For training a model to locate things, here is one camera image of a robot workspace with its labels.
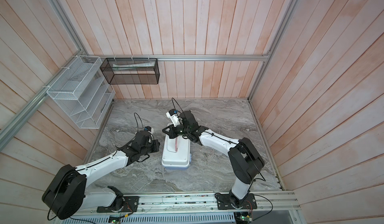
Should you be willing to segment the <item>white blue plastic toolbox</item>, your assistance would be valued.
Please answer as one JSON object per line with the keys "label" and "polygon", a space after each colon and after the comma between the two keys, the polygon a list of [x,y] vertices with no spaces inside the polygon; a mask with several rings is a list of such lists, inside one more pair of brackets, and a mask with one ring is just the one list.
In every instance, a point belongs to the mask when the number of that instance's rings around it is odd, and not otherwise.
{"label": "white blue plastic toolbox", "polygon": [[162,166],[167,169],[186,170],[191,162],[191,141],[178,136],[171,139],[165,137],[162,155]]}

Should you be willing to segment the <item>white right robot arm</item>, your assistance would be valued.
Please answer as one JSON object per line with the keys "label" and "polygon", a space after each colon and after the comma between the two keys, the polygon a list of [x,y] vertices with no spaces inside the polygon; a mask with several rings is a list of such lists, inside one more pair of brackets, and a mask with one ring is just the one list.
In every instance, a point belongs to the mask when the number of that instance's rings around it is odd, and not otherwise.
{"label": "white right robot arm", "polygon": [[226,155],[231,162],[235,183],[229,198],[233,205],[245,201],[256,175],[265,166],[265,161],[248,138],[232,139],[215,133],[208,127],[199,125],[193,113],[172,109],[166,113],[171,124],[162,132],[165,144],[162,165],[165,168],[186,169],[191,162],[191,144],[212,148]]}

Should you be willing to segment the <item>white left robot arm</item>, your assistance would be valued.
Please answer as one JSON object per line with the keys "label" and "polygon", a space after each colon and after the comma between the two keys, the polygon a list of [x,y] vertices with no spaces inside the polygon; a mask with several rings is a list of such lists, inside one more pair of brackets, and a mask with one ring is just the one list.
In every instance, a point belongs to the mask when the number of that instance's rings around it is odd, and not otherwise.
{"label": "white left robot arm", "polygon": [[125,198],[120,190],[108,186],[92,192],[89,186],[117,169],[135,162],[141,163],[142,156],[149,158],[151,153],[159,151],[159,147],[160,142],[154,138],[153,129],[147,126],[108,156],[77,167],[61,167],[42,195],[42,201],[60,220],[70,218],[79,210],[94,207],[106,207],[112,212],[121,212]]}

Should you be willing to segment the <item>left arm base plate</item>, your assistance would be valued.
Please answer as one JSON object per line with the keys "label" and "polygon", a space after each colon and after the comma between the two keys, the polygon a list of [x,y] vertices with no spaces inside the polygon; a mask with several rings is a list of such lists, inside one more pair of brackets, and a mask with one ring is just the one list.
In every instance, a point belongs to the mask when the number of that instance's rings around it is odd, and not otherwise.
{"label": "left arm base plate", "polygon": [[97,207],[97,213],[134,213],[138,209],[139,196],[116,197],[108,207]]}

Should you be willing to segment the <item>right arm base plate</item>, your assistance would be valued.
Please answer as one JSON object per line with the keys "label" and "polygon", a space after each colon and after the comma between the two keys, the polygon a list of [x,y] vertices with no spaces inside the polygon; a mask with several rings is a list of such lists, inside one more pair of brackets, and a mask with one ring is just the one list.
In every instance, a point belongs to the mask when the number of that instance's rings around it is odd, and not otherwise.
{"label": "right arm base plate", "polygon": [[215,193],[219,210],[253,210],[257,209],[255,195],[248,193],[243,199],[238,199],[234,194]]}

